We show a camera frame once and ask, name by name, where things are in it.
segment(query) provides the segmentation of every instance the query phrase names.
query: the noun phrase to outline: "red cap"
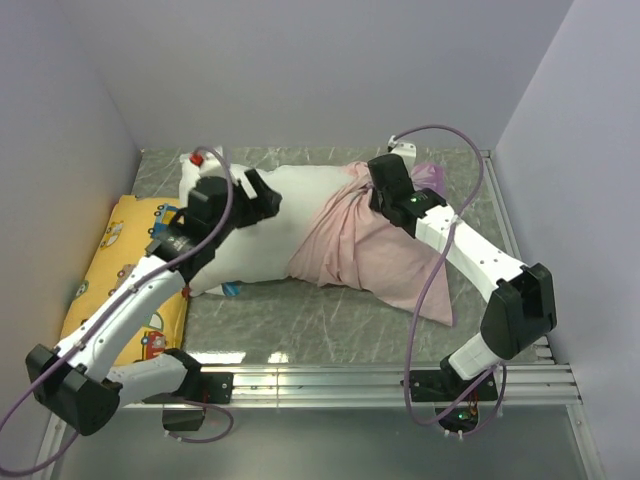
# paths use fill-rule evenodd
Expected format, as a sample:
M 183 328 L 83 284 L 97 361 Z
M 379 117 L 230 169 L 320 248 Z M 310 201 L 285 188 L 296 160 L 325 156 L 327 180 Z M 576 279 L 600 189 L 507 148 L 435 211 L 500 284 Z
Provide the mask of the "red cap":
M 197 167 L 201 166 L 204 163 L 204 158 L 202 157 L 202 155 L 196 152 L 191 154 L 189 160 L 191 160 L 191 163 L 193 163 Z

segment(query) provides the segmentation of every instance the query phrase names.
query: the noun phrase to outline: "marble surface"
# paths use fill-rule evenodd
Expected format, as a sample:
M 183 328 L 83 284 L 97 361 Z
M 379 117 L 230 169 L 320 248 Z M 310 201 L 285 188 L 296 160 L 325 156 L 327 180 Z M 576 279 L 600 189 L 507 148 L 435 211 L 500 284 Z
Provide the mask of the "marble surface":
M 367 161 L 379 148 L 235 148 L 232 161 L 262 169 L 278 165 L 343 165 Z M 146 150 L 133 187 L 139 197 L 178 195 L 179 149 Z M 478 167 L 470 151 L 418 149 L 418 162 L 445 169 L 448 201 L 462 203 Z M 504 249 L 486 185 L 464 220 Z M 485 302 L 471 283 L 447 265 L 456 328 L 420 321 L 414 359 L 440 361 L 478 331 Z M 183 348 L 206 363 L 399 363 L 404 359 L 410 314 L 368 292 L 318 288 L 296 280 L 243 285 L 240 295 L 202 295 L 190 301 Z M 514 361 L 537 359 L 530 348 Z

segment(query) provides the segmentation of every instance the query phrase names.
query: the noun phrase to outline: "purple wall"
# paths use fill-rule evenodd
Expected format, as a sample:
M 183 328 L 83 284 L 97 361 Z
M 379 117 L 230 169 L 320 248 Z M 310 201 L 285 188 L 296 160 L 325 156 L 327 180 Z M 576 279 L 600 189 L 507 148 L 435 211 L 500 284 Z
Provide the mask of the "purple wall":
M 60 2 L 136 142 L 187 148 L 379 145 L 427 122 L 493 148 L 571 4 Z
M 0 2 L 0 413 L 28 386 L 24 358 L 54 345 L 137 150 L 57 2 Z M 33 465 L 48 412 L 29 400 L 0 460 Z
M 608 478 L 639 477 L 640 3 L 576 0 L 497 147 L 519 246 L 555 275 Z

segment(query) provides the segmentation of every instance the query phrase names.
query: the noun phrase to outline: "pink fabric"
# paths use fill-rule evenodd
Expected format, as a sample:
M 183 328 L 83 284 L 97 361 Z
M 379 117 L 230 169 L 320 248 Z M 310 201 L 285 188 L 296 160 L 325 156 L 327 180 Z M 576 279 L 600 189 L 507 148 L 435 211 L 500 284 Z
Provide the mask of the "pink fabric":
M 289 274 L 318 286 L 368 290 L 389 305 L 413 311 L 438 254 L 369 208 L 371 177 L 366 163 L 352 163 L 345 169 L 354 176 L 353 182 L 316 214 L 308 237 L 289 262 Z M 420 315 L 452 325 L 444 268 Z

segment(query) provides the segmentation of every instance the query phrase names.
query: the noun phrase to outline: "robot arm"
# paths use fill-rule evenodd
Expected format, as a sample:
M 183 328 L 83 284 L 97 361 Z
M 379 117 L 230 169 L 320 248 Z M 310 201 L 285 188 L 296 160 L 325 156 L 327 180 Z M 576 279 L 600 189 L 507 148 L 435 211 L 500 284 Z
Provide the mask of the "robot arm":
M 53 349 L 36 346 L 27 356 L 29 377 L 35 382 L 51 365 L 71 355 L 34 391 L 38 402 L 66 421 L 81 435 L 101 429 L 116 410 L 132 402 L 162 393 L 202 399 L 201 365 L 178 349 L 125 367 L 112 367 L 117 356 L 168 298 L 182 290 L 196 273 L 215 257 L 215 251 L 234 228 L 254 225 L 275 216 L 281 196 L 272 191 L 255 170 L 244 173 L 256 196 L 249 198 L 240 182 L 233 184 L 234 200 L 220 233 L 195 255 L 164 270 L 136 288 L 136 283 L 158 267 L 195 249 L 218 225 L 222 217 L 227 183 L 219 177 L 204 177 L 190 192 L 188 207 L 180 210 L 167 229 L 147 247 L 129 277 L 92 317 Z M 82 338 L 127 290 L 135 295 L 122 302 L 95 334 Z
M 458 218 L 430 189 L 414 191 L 406 165 L 414 156 L 391 152 L 369 161 L 374 184 L 371 207 L 409 235 L 443 252 L 452 225 L 456 232 L 447 260 L 487 301 L 480 332 L 450 356 L 441 369 L 447 385 L 461 385 L 501 360 L 510 360 L 555 328 L 551 274 L 529 267 L 491 244 Z

